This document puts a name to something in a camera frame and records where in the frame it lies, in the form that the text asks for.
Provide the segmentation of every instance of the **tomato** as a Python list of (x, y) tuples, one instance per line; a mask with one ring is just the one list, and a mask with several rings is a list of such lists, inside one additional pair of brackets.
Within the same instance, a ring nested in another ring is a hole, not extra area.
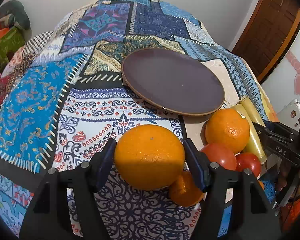
[(209, 143), (200, 151), (205, 153), (211, 162), (219, 163), (225, 169), (235, 171), (237, 160), (234, 153), (224, 145)]
[(236, 156), (236, 171), (243, 171), (245, 168), (252, 170), (253, 174), (258, 177), (261, 171), (261, 163), (253, 153), (240, 153)]

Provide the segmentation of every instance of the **ceramic plate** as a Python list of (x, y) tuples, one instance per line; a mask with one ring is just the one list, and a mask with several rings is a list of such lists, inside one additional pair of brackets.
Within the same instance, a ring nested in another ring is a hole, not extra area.
[(167, 49), (141, 49), (122, 63), (127, 85), (157, 107), (182, 115), (207, 115), (223, 104), (216, 75), (200, 61)]

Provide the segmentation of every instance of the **patterned tablecloth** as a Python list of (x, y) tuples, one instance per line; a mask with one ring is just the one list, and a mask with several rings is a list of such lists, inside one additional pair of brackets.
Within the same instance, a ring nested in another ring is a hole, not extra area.
[[(39, 183), (50, 167), (61, 172), (88, 162), (109, 138), (156, 124), (182, 140), (184, 123), (187, 136), (203, 146), (207, 117), (183, 118), (157, 109), (122, 85), (122, 61), (143, 48), (170, 49), (199, 60), (223, 84), (222, 107), (247, 95), (268, 119), (267, 98), (250, 68), (215, 43), (189, 12), (157, 0), (99, 0), (73, 11), (53, 32), (27, 42), (21, 64), (10, 64), (6, 72), (14, 78), (0, 109), (0, 163), (10, 163), (6, 170), (0, 165), (0, 215), (17, 236), (35, 190), (28, 180)], [(22, 180), (25, 174), (32, 175)], [(67, 196), (73, 232), (82, 236), (73, 191), (68, 189)], [(201, 212), (198, 204), (175, 205), (167, 189), (132, 188), (114, 166), (95, 198), (112, 239), (189, 239)], [(219, 235), (227, 231), (230, 203)]]

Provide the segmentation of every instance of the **door frame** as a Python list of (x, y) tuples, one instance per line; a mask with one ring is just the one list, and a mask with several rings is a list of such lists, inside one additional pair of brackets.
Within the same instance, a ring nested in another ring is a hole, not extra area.
[[(243, 39), (245, 38), (245, 36), (247, 35), (248, 31), (251, 28), (251, 25), (255, 19), (255, 17), (257, 16), (257, 13), (260, 9), (261, 3), (263, 2), (263, 0), (259, 0), (254, 11), (253, 14), (251, 15), (251, 18), (249, 20), (249, 22), (247, 23), (244, 31), (242, 32), (239, 40), (237, 41), (236, 45), (234, 46), (233, 50), (231, 51), (233, 54), (236, 54)], [(282, 42), (282, 45), (280, 46), (280, 48), (278, 49), (277, 53), (274, 55), (274, 57), (271, 59), (271, 61), (269, 62), (269, 64), (266, 66), (266, 68), (261, 72), (260, 75), (257, 76), (257, 80), (258, 82), (261, 82), (264, 77), (268, 74), (269, 71), (271, 71), (271, 69), (274, 67), (274, 65), (277, 63), (277, 61), (279, 60), (279, 58), (282, 56), (282, 54), (286, 51), (288, 45), (290, 44), (290, 41), (293, 39), (293, 35), (296, 33), (296, 30), (298, 28), (300, 24), (300, 9), (298, 9), (295, 21), (292, 24), (292, 27), (287, 35), (287, 37), (285, 38), (285, 40)]]

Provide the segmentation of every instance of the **yellow cylinder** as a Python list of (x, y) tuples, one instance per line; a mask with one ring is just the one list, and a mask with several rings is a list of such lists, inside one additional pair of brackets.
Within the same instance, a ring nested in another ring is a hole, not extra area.
[(257, 133), (256, 129), (253, 126), (253, 123), (250, 119), (250, 116), (248, 115), (247, 111), (245, 110), (245, 108), (241, 104), (237, 104), (235, 106), (232, 106), (232, 108), (237, 110), (241, 115), (245, 116), (245, 118), (247, 118), (247, 120), (249, 122), (249, 125), (250, 125), (249, 142), (247, 143), (247, 145), (243, 149), (243, 152), (253, 153), (255, 156), (258, 157), (261, 164), (265, 163), (265, 161), (267, 160), (267, 156), (266, 156), (265, 152), (263, 151), (258, 133)]
[(258, 113), (258, 111), (256, 110), (255, 106), (253, 105), (253, 103), (251, 102), (250, 98), (248, 98), (247, 96), (243, 96), (239, 102), (244, 109), (247, 111), (251, 121), (256, 122), (260, 125), (265, 126), (260, 114)]

